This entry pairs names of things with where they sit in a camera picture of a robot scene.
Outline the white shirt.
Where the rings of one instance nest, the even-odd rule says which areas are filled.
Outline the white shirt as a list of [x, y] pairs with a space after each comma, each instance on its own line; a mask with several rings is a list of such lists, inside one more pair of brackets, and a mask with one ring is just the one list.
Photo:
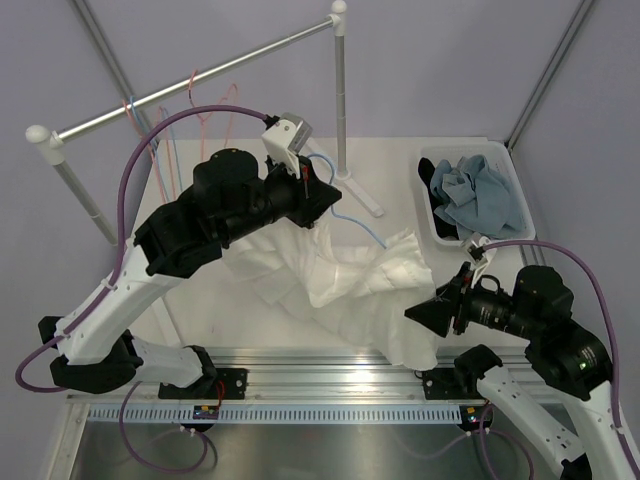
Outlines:
[[296, 319], [374, 348], [393, 365], [433, 369], [436, 335], [405, 315], [435, 293], [415, 232], [403, 230], [384, 246], [337, 246], [331, 233], [327, 216], [311, 229], [280, 220], [233, 243], [223, 262], [264, 302]]

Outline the black skirt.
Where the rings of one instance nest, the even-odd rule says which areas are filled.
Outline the black skirt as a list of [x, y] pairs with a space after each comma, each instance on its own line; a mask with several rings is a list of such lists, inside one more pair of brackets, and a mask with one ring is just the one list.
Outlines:
[[427, 190], [429, 197], [429, 209], [433, 216], [437, 236], [445, 240], [458, 240], [459, 237], [456, 227], [445, 222], [435, 213], [436, 208], [442, 206], [443, 203], [432, 193], [430, 188], [430, 183], [434, 173], [435, 167], [432, 162], [428, 158], [422, 157], [418, 162], [418, 175]]

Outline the light blue denim shirt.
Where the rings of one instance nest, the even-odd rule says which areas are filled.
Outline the light blue denim shirt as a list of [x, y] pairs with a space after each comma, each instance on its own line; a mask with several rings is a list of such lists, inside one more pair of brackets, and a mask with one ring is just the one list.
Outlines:
[[455, 165], [441, 160], [430, 188], [443, 203], [436, 215], [454, 225], [461, 240], [475, 232], [503, 240], [525, 228], [511, 183], [483, 155], [462, 157]]

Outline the blue hanger with denim shirt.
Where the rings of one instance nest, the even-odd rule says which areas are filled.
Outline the blue hanger with denim shirt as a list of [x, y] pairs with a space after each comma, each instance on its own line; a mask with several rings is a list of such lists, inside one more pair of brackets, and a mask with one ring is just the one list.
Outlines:
[[[163, 105], [156, 111], [156, 121], [151, 124], [146, 116], [136, 109], [137, 113], [147, 127], [148, 133], [152, 126], [156, 126], [161, 120], [170, 116], [169, 110]], [[157, 158], [161, 173], [167, 190], [167, 202], [176, 200], [178, 195], [184, 190], [182, 173], [180, 170], [177, 141], [172, 126], [167, 127], [159, 136], [152, 140], [157, 147]]]

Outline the pink wire hanger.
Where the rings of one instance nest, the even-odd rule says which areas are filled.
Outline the pink wire hanger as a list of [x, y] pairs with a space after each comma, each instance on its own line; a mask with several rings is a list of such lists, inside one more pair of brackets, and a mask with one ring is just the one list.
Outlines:
[[[128, 100], [122, 100], [123, 108], [125, 109], [125, 113], [133, 129], [135, 130], [136, 134], [140, 139], [143, 139], [148, 133], [148, 130], [145, 124], [143, 123], [141, 116], [137, 113], [135, 106], [133, 105], [133, 101], [134, 101], [133, 96], [131, 96]], [[160, 165], [158, 163], [157, 147], [155, 146], [153, 141], [151, 141], [146, 146], [146, 150], [151, 161], [152, 171], [154, 172], [154, 175], [156, 178], [161, 200], [163, 203], [166, 203], [167, 190], [166, 190], [164, 179], [161, 173]]]

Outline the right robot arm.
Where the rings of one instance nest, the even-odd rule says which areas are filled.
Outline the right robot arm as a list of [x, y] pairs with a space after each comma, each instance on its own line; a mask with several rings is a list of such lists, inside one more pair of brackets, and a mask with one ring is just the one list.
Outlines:
[[575, 428], [569, 432], [519, 386], [486, 345], [459, 355], [446, 377], [469, 399], [499, 409], [536, 448], [560, 479], [636, 479], [639, 452], [624, 439], [612, 406], [614, 364], [603, 343], [572, 318], [572, 291], [551, 267], [526, 266], [512, 292], [472, 280], [469, 263], [408, 308], [406, 318], [440, 337], [460, 335], [470, 324], [526, 340], [525, 358], [562, 403]]

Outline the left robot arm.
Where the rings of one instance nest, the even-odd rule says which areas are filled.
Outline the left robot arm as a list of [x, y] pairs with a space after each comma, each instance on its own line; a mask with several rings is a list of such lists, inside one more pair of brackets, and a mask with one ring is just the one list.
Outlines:
[[129, 328], [157, 299], [221, 259], [233, 242], [282, 218], [312, 228], [342, 194], [318, 178], [308, 158], [299, 163], [301, 172], [294, 174], [268, 159], [261, 177], [251, 153], [224, 149], [198, 164], [192, 185], [137, 229], [117, 279], [97, 288], [78, 311], [39, 322], [43, 341], [59, 340], [50, 364], [54, 384], [105, 394], [156, 383], [162, 399], [218, 397], [224, 388], [205, 348], [153, 344]]

